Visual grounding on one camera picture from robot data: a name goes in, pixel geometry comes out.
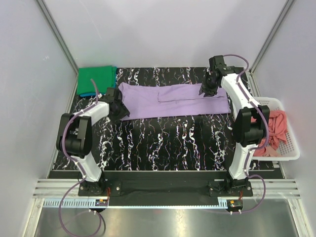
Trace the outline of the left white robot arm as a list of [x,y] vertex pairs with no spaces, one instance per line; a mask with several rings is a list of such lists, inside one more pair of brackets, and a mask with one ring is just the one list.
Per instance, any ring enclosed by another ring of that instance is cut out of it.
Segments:
[[75,163],[83,180],[98,182],[102,171],[91,151],[92,126],[103,118],[118,122],[129,115],[122,99],[100,99],[74,114],[64,113],[60,118],[56,148]]

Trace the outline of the purple t shirt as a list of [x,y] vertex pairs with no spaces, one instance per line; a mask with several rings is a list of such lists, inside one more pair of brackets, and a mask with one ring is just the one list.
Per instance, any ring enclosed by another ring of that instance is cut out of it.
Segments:
[[227,94],[219,88],[217,94],[204,97],[201,84],[170,86],[140,86],[121,83],[122,101],[130,112],[123,120],[159,117],[229,114]]

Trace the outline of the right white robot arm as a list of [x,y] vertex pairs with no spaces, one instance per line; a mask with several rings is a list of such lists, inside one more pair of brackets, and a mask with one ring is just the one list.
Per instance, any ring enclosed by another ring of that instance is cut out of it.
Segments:
[[233,138],[236,149],[223,188],[226,191],[239,191],[247,185],[254,151],[259,149],[262,139],[269,136],[270,109],[254,99],[236,73],[205,73],[199,93],[215,96],[220,88],[225,90],[235,107]]

